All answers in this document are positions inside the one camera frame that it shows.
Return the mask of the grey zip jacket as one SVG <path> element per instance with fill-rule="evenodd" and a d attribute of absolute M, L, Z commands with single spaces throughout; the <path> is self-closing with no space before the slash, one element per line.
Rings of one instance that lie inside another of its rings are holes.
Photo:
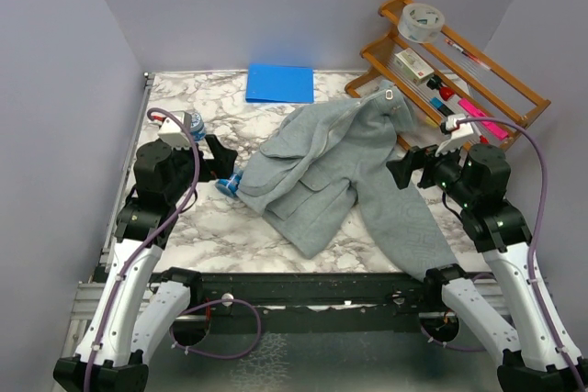
<path fill-rule="evenodd" d="M 423 280 L 457 259 L 418 190 L 399 189 L 386 167 L 399 134 L 415 126 L 407 98 L 387 80 L 362 99 L 300 107 L 251 156 L 237 196 L 307 258 L 358 207 L 384 255 Z"/>

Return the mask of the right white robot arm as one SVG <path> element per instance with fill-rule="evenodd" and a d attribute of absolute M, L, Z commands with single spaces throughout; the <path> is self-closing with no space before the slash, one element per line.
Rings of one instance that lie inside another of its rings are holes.
<path fill-rule="evenodd" d="M 421 170 L 419 187 L 437 186 L 459 205 L 463 229 L 491 268 L 511 318 L 495 310 L 457 264 L 426 271 L 424 303 L 448 307 L 469 327 L 495 363 L 502 390 L 584 391 L 587 360 L 554 308 L 525 218 L 505 197 L 511 168 L 503 150 L 475 144 L 465 157 L 436 150 L 413 147 L 387 167 L 400 189 Z"/>

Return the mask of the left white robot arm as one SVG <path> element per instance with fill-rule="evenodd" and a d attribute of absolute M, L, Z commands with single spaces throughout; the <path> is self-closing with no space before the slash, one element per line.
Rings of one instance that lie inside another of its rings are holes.
<path fill-rule="evenodd" d="M 231 175 L 235 150 L 204 138 L 211 158 L 161 139 L 142 145 L 133 165 L 134 195 L 117 215 L 113 260 L 88 330 L 71 357 L 59 359 L 54 380 L 66 391 L 143 391 L 149 363 L 181 312 L 202 305 L 199 273 L 171 268 L 150 303 L 143 302 L 180 211 L 195 182 Z"/>

